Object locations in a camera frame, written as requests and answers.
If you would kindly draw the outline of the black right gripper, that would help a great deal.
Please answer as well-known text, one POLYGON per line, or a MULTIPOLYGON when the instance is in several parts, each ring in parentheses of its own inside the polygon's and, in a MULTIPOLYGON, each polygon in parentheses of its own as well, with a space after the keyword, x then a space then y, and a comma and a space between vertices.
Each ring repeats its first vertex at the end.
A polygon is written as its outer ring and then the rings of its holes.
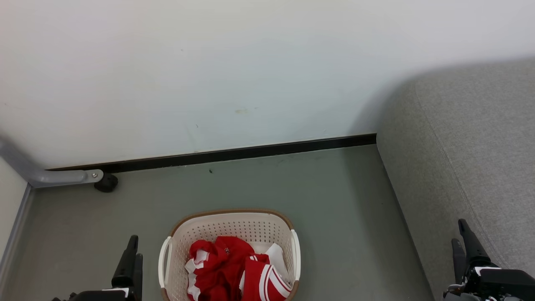
POLYGON ((466 253, 461 242, 453 238, 451 246, 455 284, 450 285, 443 293, 444 301, 535 299, 535 280, 532 276, 519 269, 491 267, 489 255, 467 221, 459 219, 458 226, 466 253))

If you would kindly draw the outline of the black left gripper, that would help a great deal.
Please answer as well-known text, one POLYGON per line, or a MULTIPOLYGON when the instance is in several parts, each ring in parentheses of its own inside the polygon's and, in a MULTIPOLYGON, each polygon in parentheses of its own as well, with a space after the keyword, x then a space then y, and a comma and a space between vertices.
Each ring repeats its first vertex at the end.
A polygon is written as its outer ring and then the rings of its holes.
POLYGON ((66 301, 141 301, 143 288, 143 255, 138 252, 138 235, 130 236, 113 274, 113 289, 86 290, 71 293, 66 301))

